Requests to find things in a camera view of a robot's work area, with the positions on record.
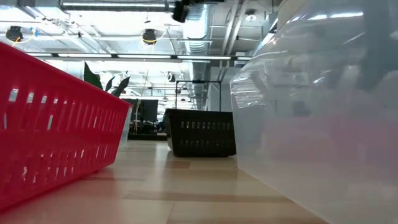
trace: white ceiling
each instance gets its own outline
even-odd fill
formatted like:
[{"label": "white ceiling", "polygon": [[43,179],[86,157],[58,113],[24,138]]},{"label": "white ceiling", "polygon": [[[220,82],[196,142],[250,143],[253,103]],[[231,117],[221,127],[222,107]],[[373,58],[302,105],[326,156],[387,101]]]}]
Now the white ceiling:
[{"label": "white ceiling", "polygon": [[[219,55],[230,19],[233,4],[237,1],[211,5],[210,28],[206,39],[211,42],[209,54]],[[5,33],[10,26],[21,26],[24,40],[32,37],[31,28],[37,29],[37,36],[25,44],[15,47],[25,52],[47,53],[115,53],[115,54],[185,54],[183,27],[164,12],[111,12],[111,11],[66,11],[54,7],[37,7],[36,18],[28,16],[17,7],[0,6],[0,41],[12,45]],[[256,48],[262,40],[261,27],[266,12],[271,12],[271,0],[250,1],[247,9],[256,10],[256,20],[243,20],[235,41],[233,52],[248,52]],[[163,37],[154,46],[142,44],[141,34],[145,29],[155,29],[157,37]],[[81,72],[81,67],[71,66],[70,62],[48,61],[48,63],[70,73]],[[161,62],[87,62],[92,71],[98,73],[105,85],[115,76],[116,86],[123,77],[131,76],[126,96],[143,95],[162,100],[161,109],[174,105],[175,84],[165,79],[167,72],[178,80],[188,79],[192,63]],[[154,87],[153,90],[141,89]],[[182,90],[185,102],[179,108],[194,107],[189,102],[191,91]]]}]

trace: clear plastic container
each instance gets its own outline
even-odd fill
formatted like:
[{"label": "clear plastic container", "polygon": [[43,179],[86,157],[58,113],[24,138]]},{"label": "clear plastic container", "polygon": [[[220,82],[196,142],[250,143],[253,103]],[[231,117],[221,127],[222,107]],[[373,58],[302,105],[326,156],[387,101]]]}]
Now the clear plastic container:
[{"label": "clear plastic container", "polygon": [[123,132],[119,144],[120,147],[127,146],[127,139],[129,137],[129,130],[130,130],[131,113],[132,113],[132,106],[129,107],[129,111],[127,112],[126,120],[124,122]]},{"label": "clear plastic container", "polygon": [[398,1],[308,0],[231,81],[239,168],[327,222],[398,223],[397,56]]}]

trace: floor plank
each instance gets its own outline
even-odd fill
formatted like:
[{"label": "floor plank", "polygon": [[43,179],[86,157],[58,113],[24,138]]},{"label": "floor plank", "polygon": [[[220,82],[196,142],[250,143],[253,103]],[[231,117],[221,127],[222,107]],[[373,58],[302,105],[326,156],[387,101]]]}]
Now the floor plank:
[{"label": "floor plank", "polygon": [[238,169],[235,158],[176,158],[130,141],[113,165],[0,215],[1,224],[324,224]]}]

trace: fluorescent light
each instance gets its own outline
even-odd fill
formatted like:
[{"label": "fluorescent light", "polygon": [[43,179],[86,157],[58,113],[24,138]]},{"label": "fluorescent light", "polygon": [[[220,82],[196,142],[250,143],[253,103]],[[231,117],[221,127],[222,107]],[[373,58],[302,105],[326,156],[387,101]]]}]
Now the fluorescent light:
[{"label": "fluorescent light", "polygon": [[318,83],[318,82],[322,81],[324,78],[325,78],[325,77],[321,77],[321,78],[319,78],[319,79],[315,80],[315,81],[314,81],[314,84],[316,84],[316,83]]},{"label": "fluorescent light", "polygon": [[51,57],[52,54],[49,53],[27,53],[32,57]]},{"label": "fluorescent light", "polygon": [[251,57],[238,57],[238,60],[250,60]]},{"label": "fluorescent light", "polygon": [[345,13],[336,13],[331,15],[331,18],[347,18],[347,17],[357,17],[363,16],[363,12],[345,12]]},{"label": "fluorescent light", "polygon": [[195,56],[195,55],[181,55],[177,56],[178,59],[188,60],[231,60],[231,57],[227,56]]},{"label": "fluorescent light", "polygon": [[119,58],[170,59],[170,55],[118,55]]},{"label": "fluorescent light", "polygon": [[290,22],[294,22],[300,19],[300,16],[297,16],[296,18],[292,19]]},{"label": "fluorescent light", "polygon": [[65,2],[63,6],[99,6],[99,7],[165,7],[164,4],[138,4],[138,3],[110,3],[110,2],[101,2],[101,3],[90,3],[90,2]]},{"label": "fluorescent light", "polygon": [[327,18],[328,18],[327,15],[321,14],[321,15],[317,15],[317,16],[311,17],[308,20],[320,20],[320,19],[327,19]]},{"label": "fluorescent light", "polygon": [[110,54],[58,54],[59,57],[107,57],[110,58]]}]

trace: black plastic basket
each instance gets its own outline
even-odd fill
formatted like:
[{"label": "black plastic basket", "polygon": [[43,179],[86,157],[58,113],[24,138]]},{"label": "black plastic basket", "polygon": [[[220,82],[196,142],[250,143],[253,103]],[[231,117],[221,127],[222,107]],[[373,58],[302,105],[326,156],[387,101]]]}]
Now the black plastic basket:
[{"label": "black plastic basket", "polygon": [[226,157],[236,154],[231,112],[167,109],[169,147],[177,157]]}]

